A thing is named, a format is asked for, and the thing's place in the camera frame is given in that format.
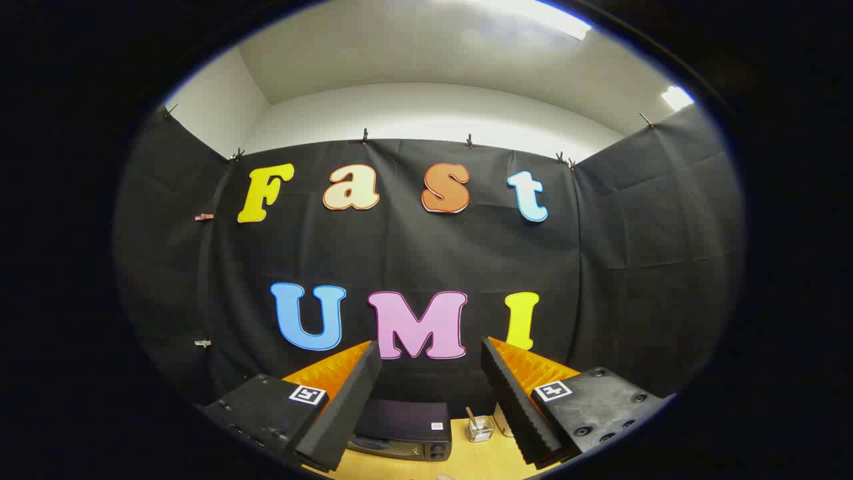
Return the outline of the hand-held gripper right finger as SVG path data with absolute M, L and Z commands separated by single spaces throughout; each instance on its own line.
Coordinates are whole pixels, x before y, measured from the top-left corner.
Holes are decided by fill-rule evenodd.
M 605 367 L 576 371 L 493 337 L 481 367 L 527 464 L 542 470 L 615 443 L 670 403 Z

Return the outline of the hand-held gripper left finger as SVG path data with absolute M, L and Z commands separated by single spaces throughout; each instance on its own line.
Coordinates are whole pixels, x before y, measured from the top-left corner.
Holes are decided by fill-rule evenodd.
M 380 371 L 377 341 L 363 341 L 283 379 L 258 374 L 200 411 L 281 465 L 334 471 Z

